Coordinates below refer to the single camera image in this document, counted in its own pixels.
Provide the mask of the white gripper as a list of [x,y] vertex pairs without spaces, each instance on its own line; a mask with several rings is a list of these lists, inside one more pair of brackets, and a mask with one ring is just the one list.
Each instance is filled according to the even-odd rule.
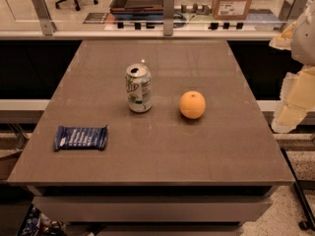
[[[315,65],[315,1],[275,36],[269,46],[290,50],[294,60],[304,65]],[[287,73],[283,79],[280,101],[276,106],[272,129],[286,134],[294,130],[315,107],[315,67],[303,66],[297,73]]]

